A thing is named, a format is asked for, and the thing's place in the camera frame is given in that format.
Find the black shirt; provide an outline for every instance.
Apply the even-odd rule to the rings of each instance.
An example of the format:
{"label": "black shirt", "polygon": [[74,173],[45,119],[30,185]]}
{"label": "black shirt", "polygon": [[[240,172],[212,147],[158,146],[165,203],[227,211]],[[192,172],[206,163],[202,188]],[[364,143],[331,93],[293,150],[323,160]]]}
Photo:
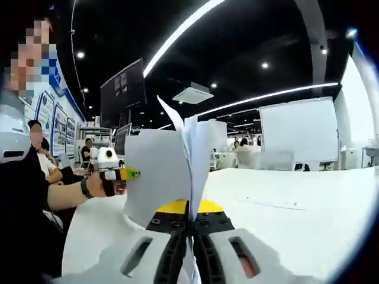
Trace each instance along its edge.
{"label": "black shirt", "polygon": [[82,161],[83,162],[88,162],[89,161],[89,156],[88,157],[85,157],[84,156],[84,152],[90,152],[91,150],[87,147],[87,146],[84,146],[83,148],[82,148]]}
{"label": "black shirt", "polygon": [[49,182],[41,170],[34,147],[22,161],[0,164],[0,222],[3,277],[45,283],[42,274],[50,241],[43,214],[47,207]]}

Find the white table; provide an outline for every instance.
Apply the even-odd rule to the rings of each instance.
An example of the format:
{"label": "white table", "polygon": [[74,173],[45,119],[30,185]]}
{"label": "white table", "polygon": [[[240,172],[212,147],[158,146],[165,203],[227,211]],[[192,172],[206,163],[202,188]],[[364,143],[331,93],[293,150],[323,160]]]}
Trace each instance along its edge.
{"label": "white table", "polygon": [[[234,227],[248,229],[279,252],[286,268],[325,280],[365,235],[377,192],[374,168],[225,169],[209,174],[203,198],[221,205]],[[63,254],[63,275],[90,268],[106,246],[136,229],[126,225],[125,200],[92,199],[77,208]]]}

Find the monitor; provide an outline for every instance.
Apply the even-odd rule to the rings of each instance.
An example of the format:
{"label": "monitor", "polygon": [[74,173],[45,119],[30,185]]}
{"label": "monitor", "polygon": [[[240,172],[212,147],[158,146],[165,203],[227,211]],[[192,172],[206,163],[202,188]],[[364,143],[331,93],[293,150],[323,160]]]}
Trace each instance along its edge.
{"label": "monitor", "polygon": [[114,151],[117,155],[125,155],[125,137],[130,135],[131,123],[121,127],[116,132]]}
{"label": "monitor", "polygon": [[118,127],[120,115],[146,104],[142,59],[112,76],[100,87],[101,126]]}

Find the wristwatch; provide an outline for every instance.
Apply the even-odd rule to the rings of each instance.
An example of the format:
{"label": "wristwatch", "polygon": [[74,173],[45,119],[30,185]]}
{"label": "wristwatch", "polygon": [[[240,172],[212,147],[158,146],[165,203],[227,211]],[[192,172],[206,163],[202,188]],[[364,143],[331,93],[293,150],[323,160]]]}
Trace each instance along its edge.
{"label": "wristwatch", "polygon": [[82,188],[82,193],[83,195],[85,195],[85,197],[87,197],[88,199],[91,199],[93,198],[94,196],[92,196],[90,193],[89,193],[89,190],[87,188],[87,177],[82,179],[81,181],[81,188]]}

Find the desk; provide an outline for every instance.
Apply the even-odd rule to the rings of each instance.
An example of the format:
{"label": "desk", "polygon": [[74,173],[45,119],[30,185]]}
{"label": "desk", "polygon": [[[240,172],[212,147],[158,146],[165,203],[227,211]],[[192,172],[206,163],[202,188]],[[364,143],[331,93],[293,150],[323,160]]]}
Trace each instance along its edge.
{"label": "desk", "polygon": [[[377,192],[374,168],[225,169],[209,174],[203,198],[221,205],[236,228],[246,228],[273,247],[286,268],[325,280],[364,235]],[[106,246],[136,229],[124,220],[125,200],[92,199],[77,208],[63,254],[63,275],[90,268]]]}

